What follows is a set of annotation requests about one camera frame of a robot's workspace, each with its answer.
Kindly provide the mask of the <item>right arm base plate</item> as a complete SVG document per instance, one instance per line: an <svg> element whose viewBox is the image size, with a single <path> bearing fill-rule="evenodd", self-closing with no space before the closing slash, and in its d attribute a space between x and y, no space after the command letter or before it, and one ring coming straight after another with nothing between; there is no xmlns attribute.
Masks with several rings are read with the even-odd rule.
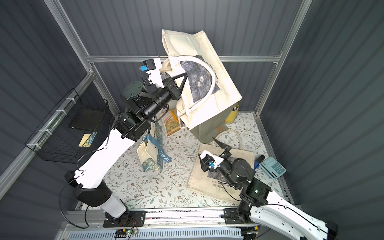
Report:
<svg viewBox="0 0 384 240"><path fill-rule="evenodd" d="M226 225L243 224L244 222L239 218L236 208L225 208L224 213L221 215Z"/></svg>

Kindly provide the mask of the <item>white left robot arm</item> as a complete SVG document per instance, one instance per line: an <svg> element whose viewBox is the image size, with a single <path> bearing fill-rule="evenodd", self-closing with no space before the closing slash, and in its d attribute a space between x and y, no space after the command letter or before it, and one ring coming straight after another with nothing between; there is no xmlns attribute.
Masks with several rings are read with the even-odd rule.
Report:
<svg viewBox="0 0 384 240"><path fill-rule="evenodd" d="M74 188L77 200L90 207L100 207L117 219L128 213L126 205L113 194L104 182L104 176L119 157L137 142L151 125L159 120L157 114L169 109L172 100L182 96L188 74L182 73L165 80L153 93L145 90L144 83L129 83L122 93L128 110L113 117L113 124L99 150L92 151L91 157L76 171L66 174L66 180Z"/></svg>

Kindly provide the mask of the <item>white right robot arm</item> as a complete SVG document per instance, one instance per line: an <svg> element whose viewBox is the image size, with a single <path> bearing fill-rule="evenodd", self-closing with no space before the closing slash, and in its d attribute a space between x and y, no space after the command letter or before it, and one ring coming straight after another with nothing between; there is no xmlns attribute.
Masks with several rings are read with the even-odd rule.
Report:
<svg viewBox="0 0 384 240"><path fill-rule="evenodd" d="M264 225L291 240L335 240L338 225L312 217L290 204L270 186L255 178L254 168L244 159L229 161L231 147L215 140L224 151L216 156L200 154L204 172L219 172L227 184L240 191L238 218L243 223Z"/></svg>

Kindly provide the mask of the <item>cream tote with purple print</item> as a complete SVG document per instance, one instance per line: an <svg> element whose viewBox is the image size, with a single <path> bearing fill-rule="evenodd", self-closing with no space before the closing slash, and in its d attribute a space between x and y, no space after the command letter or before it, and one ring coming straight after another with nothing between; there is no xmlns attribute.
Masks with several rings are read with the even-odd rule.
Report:
<svg viewBox="0 0 384 240"><path fill-rule="evenodd" d="M239 148L232 147L229 150L230 156L225 158L220 163L221 168L216 168L215 171L207 170L204 172L201 161L197 158L188 181L188 190L231 203L236 201L227 195L225 191L228 191L236 199L240 198L241 191L230 185L237 184L244 178L240 176L238 179L237 174L232 171L232 167L234 166L237 169L241 161L246 162L251 167L254 164L255 153L242 150L243 142L240 134L234 130L232 132L236 134L239 140Z"/></svg>

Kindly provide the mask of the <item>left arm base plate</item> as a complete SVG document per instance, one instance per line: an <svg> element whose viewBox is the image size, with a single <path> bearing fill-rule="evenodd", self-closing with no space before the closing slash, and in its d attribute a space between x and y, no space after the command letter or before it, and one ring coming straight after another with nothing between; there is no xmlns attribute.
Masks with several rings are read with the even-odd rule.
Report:
<svg viewBox="0 0 384 240"><path fill-rule="evenodd" d="M146 219L146 211L126 211L119 218L114 218L105 213L104 228L132 228L143 227Z"/></svg>

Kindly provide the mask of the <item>cream tote bag front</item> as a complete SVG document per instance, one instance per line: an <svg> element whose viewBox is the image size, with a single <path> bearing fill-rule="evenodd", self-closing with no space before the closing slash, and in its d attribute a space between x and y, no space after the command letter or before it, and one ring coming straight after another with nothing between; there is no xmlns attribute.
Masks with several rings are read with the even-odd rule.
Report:
<svg viewBox="0 0 384 240"><path fill-rule="evenodd" d="M242 99L204 31L187 34L163 30L162 42L168 55L163 72L188 75L176 105L183 127L191 130Z"/></svg>

